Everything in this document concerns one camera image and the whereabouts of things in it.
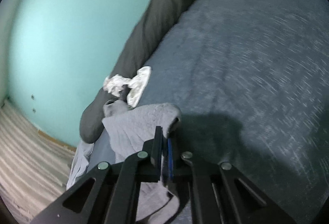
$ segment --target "cloth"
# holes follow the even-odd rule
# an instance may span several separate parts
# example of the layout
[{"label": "cloth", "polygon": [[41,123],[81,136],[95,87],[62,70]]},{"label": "cloth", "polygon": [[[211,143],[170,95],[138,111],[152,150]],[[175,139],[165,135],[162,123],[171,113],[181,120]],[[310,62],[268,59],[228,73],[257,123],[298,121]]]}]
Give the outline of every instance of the cloth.
[{"label": "cloth", "polygon": [[[153,104],[128,110],[124,102],[116,101],[116,106],[106,107],[103,124],[110,136],[111,148],[116,155],[116,163],[129,155],[142,150],[145,141],[154,138],[156,126],[161,126],[166,137],[173,123],[180,122],[180,110],[172,104]],[[175,191],[168,191],[162,181],[158,183],[142,182],[136,220],[147,218],[146,223],[165,223],[178,210],[179,199]]]},{"label": "cloth", "polygon": [[80,178],[86,174],[93,148],[94,144],[87,144],[83,141],[80,141],[78,144],[73,158],[68,182],[66,184],[66,190],[72,187]]},{"label": "cloth", "polygon": [[114,164],[116,162],[116,155],[111,148],[109,134],[106,129],[103,130],[99,139],[94,143],[87,173],[103,161],[108,162],[109,164]]},{"label": "cloth", "polygon": [[328,15],[327,0],[196,0],[139,101],[178,106],[180,150],[229,161],[298,224],[329,194]]},{"label": "cloth", "polygon": [[[130,110],[130,107],[127,105],[127,103],[121,100],[109,100],[108,102],[105,103],[103,109],[104,109],[105,117],[109,117],[112,116],[113,114],[124,113]],[[86,174],[89,167],[90,156],[92,154],[93,149],[94,149],[94,143],[88,144],[83,141],[80,141],[80,143],[78,144],[77,150],[73,158],[70,176],[66,184],[67,190]]]},{"label": "cloth", "polygon": [[[138,69],[153,54],[167,32],[178,22],[181,14],[195,0],[150,0],[150,3],[128,38],[110,77],[120,74],[133,78]],[[80,136],[94,143],[102,131],[103,105],[114,96],[101,88],[93,102],[84,110],[80,120]]]},{"label": "cloth", "polygon": [[132,79],[124,78],[118,74],[113,77],[108,76],[105,78],[103,83],[103,90],[113,94],[116,97],[119,97],[119,92],[123,89],[122,86],[128,85],[128,87],[131,88],[131,91],[127,96],[127,102],[130,107],[135,108],[139,102],[144,88],[147,85],[150,74],[151,67],[145,66],[140,68],[137,71],[137,75]]}]

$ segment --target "bed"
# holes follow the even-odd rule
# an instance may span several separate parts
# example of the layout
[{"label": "bed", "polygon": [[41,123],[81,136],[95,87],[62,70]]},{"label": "bed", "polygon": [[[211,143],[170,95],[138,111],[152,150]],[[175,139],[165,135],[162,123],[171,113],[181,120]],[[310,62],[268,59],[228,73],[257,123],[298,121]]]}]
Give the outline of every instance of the bed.
[{"label": "bed", "polygon": [[[177,105],[182,151],[229,161],[297,223],[329,194],[328,14],[327,0],[196,0],[145,63],[139,102]],[[114,162],[106,130],[88,170],[100,161]]]}]

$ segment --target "wall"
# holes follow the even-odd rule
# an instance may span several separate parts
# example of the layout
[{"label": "wall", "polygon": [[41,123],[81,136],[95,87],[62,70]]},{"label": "wall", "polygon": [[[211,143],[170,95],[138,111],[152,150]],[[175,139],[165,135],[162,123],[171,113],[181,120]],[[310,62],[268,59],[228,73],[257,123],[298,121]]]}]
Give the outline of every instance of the wall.
[{"label": "wall", "polygon": [[76,146],[81,114],[148,1],[22,0],[10,38],[11,101],[41,130]]},{"label": "wall", "polygon": [[8,42],[20,1],[2,0],[0,3],[0,106],[8,94]]}]

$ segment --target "screw head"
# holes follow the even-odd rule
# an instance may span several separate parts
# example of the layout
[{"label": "screw head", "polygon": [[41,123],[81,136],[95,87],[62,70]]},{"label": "screw head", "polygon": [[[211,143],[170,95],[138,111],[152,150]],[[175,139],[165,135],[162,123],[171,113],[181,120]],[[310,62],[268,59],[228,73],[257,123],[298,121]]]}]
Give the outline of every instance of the screw head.
[{"label": "screw head", "polygon": [[98,169],[99,170],[105,170],[109,167],[109,163],[108,162],[100,162],[98,164]]},{"label": "screw head", "polygon": [[224,162],[221,164],[221,167],[223,170],[230,170],[232,168],[232,165],[229,162]]},{"label": "screw head", "polygon": [[138,158],[145,159],[148,156],[148,153],[145,151],[140,151],[137,153]]},{"label": "screw head", "polygon": [[191,152],[183,152],[181,156],[184,159],[190,159],[190,158],[192,158],[193,153],[191,153]]}]

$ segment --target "dark gray pillow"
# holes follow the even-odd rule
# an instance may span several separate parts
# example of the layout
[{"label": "dark gray pillow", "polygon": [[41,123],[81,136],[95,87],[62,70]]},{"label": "dark gray pillow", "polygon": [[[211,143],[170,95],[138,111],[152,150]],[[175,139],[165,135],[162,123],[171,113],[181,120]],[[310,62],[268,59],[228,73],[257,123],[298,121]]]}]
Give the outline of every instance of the dark gray pillow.
[{"label": "dark gray pillow", "polygon": [[[111,77],[120,74],[133,78],[149,59],[162,38],[173,27],[195,0],[151,0],[141,20],[128,38]],[[103,105],[115,97],[102,88],[94,101],[84,110],[80,121],[80,136],[86,143],[94,143],[104,126]]]}]

